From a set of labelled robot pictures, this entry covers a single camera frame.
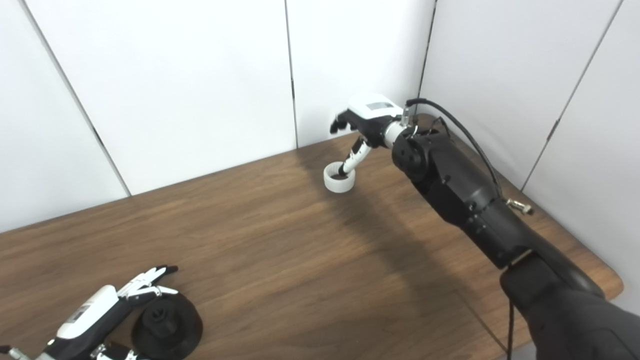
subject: robotic arm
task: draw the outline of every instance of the robotic arm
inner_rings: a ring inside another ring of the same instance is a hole
[[[181,360],[202,336],[202,321],[192,303],[177,290],[158,286],[177,266],[156,266],[138,274],[116,291],[105,285],[80,306],[58,329],[36,360]],[[143,352],[136,355],[118,343],[106,343],[136,306],[151,302],[133,331],[133,342]],[[0,347],[14,360],[30,360],[19,349]]]
[[[591,278],[509,207],[529,208],[503,199],[446,134],[409,126],[408,110],[418,103],[452,118],[426,99],[399,110],[380,95],[358,95],[331,132],[349,124],[365,145],[389,148],[394,165],[442,219],[459,227],[497,268],[506,268],[500,285],[526,319],[538,359],[640,360],[640,317],[606,301]],[[348,161],[345,169],[352,168]]]

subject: wooden table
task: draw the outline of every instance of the wooden table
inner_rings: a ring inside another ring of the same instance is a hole
[[[358,167],[349,193],[324,188],[324,166],[355,136],[0,234],[0,341],[35,356],[101,286],[174,264],[180,271],[161,284],[186,294],[205,326],[193,360],[500,357],[500,272],[439,219],[388,150]],[[528,224],[609,298],[622,291],[609,267],[536,210]],[[112,339],[130,343],[136,318]],[[515,344],[528,341],[518,317]]]

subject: white ring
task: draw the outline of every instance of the white ring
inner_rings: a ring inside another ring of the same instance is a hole
[[[330,163],[324,168],[324,185],[329,191],[334,193],[345,193],[351,190],[356,182],[356,170],[347,173],[347,178],[344,180],[332,179],[331,176],[338,175],[338,169],[342,166],[343,162],[336,161]]]

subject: black base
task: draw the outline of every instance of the black base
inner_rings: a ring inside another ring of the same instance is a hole
[[[202,319],[183,295],[155,301],[140,315],[131,334],[136,350],[154,360],[182,360],[202,338]]]

